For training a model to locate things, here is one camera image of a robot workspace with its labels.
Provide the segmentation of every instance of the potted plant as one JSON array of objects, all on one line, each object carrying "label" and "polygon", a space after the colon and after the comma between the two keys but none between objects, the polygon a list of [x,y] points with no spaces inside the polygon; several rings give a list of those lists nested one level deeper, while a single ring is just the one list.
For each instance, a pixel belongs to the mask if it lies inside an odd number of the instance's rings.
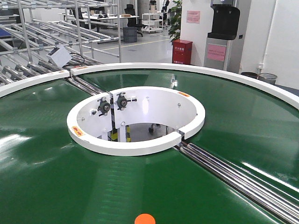
[{"label": "potted plant", "polygon": [[174,16],[170,17],[171,25],[168,31],[170,38],[172,38],[171,41],[177,40],[181,36],[182,1],[174,0],[173,3],[175,5],[171,8],[171,12],[174,14]]}]

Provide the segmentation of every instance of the pink sign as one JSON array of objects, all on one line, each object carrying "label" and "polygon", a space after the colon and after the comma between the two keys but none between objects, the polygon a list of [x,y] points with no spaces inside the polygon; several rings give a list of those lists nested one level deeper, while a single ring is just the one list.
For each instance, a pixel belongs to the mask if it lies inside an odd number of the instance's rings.
[{"label": "pink sign", "polygon": [[187,22],[188,23],[199,23],[200,11],[187,11]]},{"label": "pink sign", "polygon": [[207,58],[216,60],[216,61],[224,61],[225,59],[226,47],[216,44],[208,44],[207,45]]}]

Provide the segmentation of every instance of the office chair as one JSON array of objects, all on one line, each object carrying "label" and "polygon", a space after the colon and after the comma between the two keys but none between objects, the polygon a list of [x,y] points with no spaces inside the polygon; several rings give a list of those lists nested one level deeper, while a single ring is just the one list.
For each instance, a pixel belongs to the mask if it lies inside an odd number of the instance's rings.
[{"label": "office chair", "polygon": [[[132,4],[127,4],[127,8],[125,8],[125,13],[126,14],[130,14],[130,15],[136,15],[135,14],[135,9],[134,6]],[[128,27],[136,27],[141,28],[141,27],[145,27],[143,24],[141,24],[141,20],[142,19],[138,19],[138,23],[137,23],[137,19],[136,18],[128,18]]]}]

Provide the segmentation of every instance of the gray bin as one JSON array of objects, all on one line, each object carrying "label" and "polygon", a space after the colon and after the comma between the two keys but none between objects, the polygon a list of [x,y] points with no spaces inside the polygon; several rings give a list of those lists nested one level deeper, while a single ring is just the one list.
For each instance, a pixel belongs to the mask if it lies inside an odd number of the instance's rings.
[{"label": "gray bin", "polygon": [[263,82],[269,83],[274,85],[275,81],[277,79],[276,75],[270,74],[270,73],[261,73],[258,74],[258,80],[261,80]]},{"label": "gray bin", "polygon": [[123,41],[124,42],[137,42],[137,28],[124,27],[123,28]]}]

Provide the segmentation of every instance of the red fire extinguisher box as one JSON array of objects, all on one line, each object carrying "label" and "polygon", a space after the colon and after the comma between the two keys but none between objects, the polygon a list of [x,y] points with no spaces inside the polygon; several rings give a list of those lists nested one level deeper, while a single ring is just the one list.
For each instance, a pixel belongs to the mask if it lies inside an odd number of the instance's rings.
[{"label": "red fire extinguisher box", "polygon": [[192,41],[175,40],[172,46],[172,63],[191,63]]}]

